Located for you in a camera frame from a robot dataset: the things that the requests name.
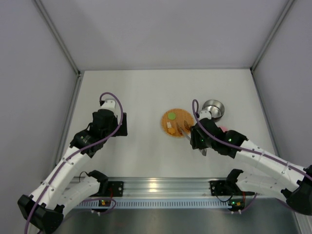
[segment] gray wall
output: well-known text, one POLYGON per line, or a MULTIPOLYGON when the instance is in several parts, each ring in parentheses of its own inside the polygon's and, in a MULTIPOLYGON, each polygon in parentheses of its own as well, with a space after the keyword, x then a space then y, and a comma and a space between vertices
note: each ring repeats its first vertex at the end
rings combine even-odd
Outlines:
POLYGON ((76 78, 31 0, 1 0, 0 32, 0 229, 20 234, 17 200, 49 174, 76 78))
POLYGON ((81 70, 249 68, 287 0, 43 0, 81 70))
POLYGON ((312 1, 299 0, 255 71, 280 154, 312 164, 312 1))

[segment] white tabletop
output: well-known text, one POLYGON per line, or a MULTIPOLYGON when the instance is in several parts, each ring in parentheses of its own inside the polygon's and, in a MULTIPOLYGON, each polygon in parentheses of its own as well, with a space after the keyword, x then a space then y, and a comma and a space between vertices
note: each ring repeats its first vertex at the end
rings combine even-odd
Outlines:
POLYGON ((244 163, 208 149, 204 157, 185 138, 163 132, 162 115, 173 108, 192 112, 216 99, 225 106, 217 123, 247 136, 274 153, 249 70, 87 71, 75 107, 66 145, 92 122, 99 96, 114 93, 127 113, 128 136, 113 137, 81 171, 99 170, 108 177, 226 177, 233 169, 256 172, 244 163))

